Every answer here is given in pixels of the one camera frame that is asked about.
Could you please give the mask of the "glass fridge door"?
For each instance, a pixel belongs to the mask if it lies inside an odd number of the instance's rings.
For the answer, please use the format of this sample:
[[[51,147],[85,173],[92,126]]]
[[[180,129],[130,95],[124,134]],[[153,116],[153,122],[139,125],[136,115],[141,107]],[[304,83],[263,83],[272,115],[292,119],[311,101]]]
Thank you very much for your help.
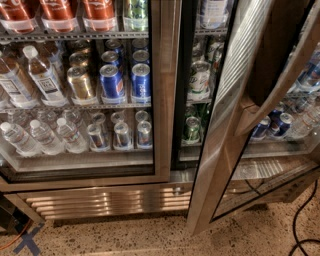
[[[55,67],[64,87],[67,103],[62,107],[47,106],[38,92],[39,105],[31,109],[15,107],[1,87],[1,124],[18,124],[30,135],[34,119],[48,124],[63,142],[65,150],[58,155],[41,154],[23,157],[7,142],[1,132],[1,188],[29,198],[35,193],[83,194],[90,190],[146,188],[166,184],[170,177],[171,139],[174,114],[174,91],[181,20],[180,0],[148,0],[148,30],[126,31],[123,1],[113,0],[115,26],[109,31],[94,31],[85,21],[82,0],[78,0],[76,18],[79,28],[69,33],[50,33],[42,22],[39,0],[35,14],[37,28],[26,34],[10,34],[1,24],[1,52],[14,57],[27,72],[28,60],[23,53],[34,46]],[[131,72],[134,65],[150,67],[151,100],[138,102],[132,96]],[[103,97],[99,70],[115,65],[122,73],[125,101],[108,102]],[[71,67],[84,67],[96,89],[97,105],[80,106],[72,101],[67,81]],[[73,122],[88,142],[88,150],[75,154],[66,149],[57,133],[57,120]],[[140,148],[137,125],[152,125],[152,145]],[[132,135],[133,148],[116,150],[114,125],[125,122]],[[93,151],[87,127],[99,125],[109,145],[105,151]]]
[[[319,0],[235,0],[187,227],[196,235],[256,204],[291,202],[319,176],[319,129],[252,140],[266,116],[310,107],[292,86],[319,42]]]

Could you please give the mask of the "water bottle right fridge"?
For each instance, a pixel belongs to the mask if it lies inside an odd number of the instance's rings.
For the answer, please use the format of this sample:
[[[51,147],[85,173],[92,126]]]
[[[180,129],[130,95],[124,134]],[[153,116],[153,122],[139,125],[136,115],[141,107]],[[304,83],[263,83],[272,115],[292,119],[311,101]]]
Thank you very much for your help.
[[[319,124],[320,106],[310,107],[292,123],[288,131],[288,137],[292,139],[304,138]]]

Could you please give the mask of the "right small pepsi can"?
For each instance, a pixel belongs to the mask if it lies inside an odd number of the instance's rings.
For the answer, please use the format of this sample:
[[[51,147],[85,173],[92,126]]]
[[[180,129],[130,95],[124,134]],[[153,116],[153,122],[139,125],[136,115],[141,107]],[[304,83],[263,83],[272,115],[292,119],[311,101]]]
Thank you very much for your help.
[[[137,125],[138,146],[147,148],[152,145],[152,125],[148,121],[141,121]]]

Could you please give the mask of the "front blue pepsi can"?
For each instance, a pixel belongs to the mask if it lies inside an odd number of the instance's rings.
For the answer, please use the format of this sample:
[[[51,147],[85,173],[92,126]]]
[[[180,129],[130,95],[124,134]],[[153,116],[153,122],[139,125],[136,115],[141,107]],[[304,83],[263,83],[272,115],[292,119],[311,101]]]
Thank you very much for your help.
[[[132,96],[138,102],[151,100],[150,67],[139,63],[133,66],[131,72]]]

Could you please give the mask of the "left white 7up can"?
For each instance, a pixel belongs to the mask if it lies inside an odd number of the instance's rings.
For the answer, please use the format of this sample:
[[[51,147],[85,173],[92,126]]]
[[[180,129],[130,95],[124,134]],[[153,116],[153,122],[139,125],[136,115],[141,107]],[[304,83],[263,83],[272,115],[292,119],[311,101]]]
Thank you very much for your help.
[[[210,64],[206,61],[196,61],[191,65],[187,99],[199,101],[207,99],[209,88]]]

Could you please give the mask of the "water bottle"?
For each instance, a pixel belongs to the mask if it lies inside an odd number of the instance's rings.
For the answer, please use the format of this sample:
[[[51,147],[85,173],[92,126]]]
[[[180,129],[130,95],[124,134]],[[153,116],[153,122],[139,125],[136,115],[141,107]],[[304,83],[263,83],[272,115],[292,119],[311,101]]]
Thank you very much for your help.
[[[58,155],[65,150],[63,142],[51,127],[39,120],[30,122],[31,136],[40,144],[41,150],[47,155]]]
[[[65,142],[66,149],[69,152],[79,154],[88,150],[87,140],[73,122],[65,118],[59,118],[57,120],[57,133]]]
[[[18,124],[3,122],[0,125],[3,138],[16,148],[23,157],[41,154],[41,149],[35,139]]]

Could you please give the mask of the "gold soda can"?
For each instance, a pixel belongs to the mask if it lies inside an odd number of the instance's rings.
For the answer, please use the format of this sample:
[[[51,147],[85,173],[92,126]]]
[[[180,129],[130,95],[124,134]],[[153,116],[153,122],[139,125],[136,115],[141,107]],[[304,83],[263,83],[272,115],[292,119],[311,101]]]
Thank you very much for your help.
[[[84,67],[71,67],[67,71],[67,81],[72,89],[72,101],[75,105],[97,105],[96,89],[90,75]]]

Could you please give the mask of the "middle water bottle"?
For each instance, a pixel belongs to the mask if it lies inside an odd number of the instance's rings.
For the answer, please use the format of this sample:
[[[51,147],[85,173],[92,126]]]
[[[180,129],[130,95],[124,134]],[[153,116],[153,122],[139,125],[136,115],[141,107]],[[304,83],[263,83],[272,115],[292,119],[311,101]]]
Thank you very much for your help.
[[[58,155],[65,150],[63,142],[51,127],[39,120],[30,122],[31,136],[40,144],[41,150],[47,155]]]

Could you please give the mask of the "white cap tea bottle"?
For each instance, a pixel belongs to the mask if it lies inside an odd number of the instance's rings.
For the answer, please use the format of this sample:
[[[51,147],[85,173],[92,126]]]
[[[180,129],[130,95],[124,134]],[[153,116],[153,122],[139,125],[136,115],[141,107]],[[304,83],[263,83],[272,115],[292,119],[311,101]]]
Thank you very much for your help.
[[[43,95],[47,106],[62,107],[67,103],[63,83],[49,59],[34,46],[27,45],[23,53],[28,60],[27,71]]]

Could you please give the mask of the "right red bottle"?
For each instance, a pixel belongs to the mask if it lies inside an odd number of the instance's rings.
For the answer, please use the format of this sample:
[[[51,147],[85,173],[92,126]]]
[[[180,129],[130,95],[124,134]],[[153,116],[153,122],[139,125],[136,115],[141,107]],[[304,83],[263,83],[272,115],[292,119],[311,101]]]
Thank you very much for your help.
[[[109,31],[115,26],[113,0],[82,0],[85,21],[94,31]]]

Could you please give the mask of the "red bottle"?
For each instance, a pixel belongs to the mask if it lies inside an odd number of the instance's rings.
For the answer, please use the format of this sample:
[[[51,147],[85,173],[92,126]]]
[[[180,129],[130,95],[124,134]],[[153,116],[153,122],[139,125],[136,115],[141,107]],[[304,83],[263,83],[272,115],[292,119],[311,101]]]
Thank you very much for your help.
[[[0,0],[1,24],[10,34],[31,33],[37,28],[36,0]]]
[[[113,0],[82,0],[85,21],[94,31],[109,31],[115,26]]]
[[[39,0],[42,22],[50,33],[69,33],[79,28],[76,18],[78,0]]]

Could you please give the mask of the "left water bottle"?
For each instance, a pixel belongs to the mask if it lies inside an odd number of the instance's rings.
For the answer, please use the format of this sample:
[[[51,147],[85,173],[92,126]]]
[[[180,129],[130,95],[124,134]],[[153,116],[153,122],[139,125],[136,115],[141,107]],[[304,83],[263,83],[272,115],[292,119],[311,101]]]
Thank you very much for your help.
[[[16,148],[23,157],[41,154],[41,149],[35,139],[18,124],[3,122],[0,125],[3,138]]]

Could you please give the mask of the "middle red bottle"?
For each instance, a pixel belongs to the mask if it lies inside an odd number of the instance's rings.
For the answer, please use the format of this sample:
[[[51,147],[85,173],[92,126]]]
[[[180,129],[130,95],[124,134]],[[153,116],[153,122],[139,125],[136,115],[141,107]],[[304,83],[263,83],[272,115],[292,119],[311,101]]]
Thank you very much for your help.
[[[50,33],[69,33],[79,28],[76,18],[78,0],[39,0],[42,22]]]

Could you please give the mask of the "left tea bottle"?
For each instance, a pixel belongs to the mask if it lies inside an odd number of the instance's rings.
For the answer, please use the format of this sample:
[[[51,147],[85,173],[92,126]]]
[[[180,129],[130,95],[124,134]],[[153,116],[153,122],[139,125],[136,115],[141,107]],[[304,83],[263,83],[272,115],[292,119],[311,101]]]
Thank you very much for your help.
[[[20,63],[0,52],[0,86],[17,108],[31,109],[39,105],[38,92]]]

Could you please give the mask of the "left red bottle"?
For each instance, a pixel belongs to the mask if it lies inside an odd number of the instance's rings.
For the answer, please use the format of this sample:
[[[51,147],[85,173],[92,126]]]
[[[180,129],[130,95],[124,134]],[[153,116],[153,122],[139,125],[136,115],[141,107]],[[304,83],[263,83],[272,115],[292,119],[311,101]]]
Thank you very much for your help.
[[[37,28],[36,0],[0,0],[1,24],[10,34],[31,33]]]

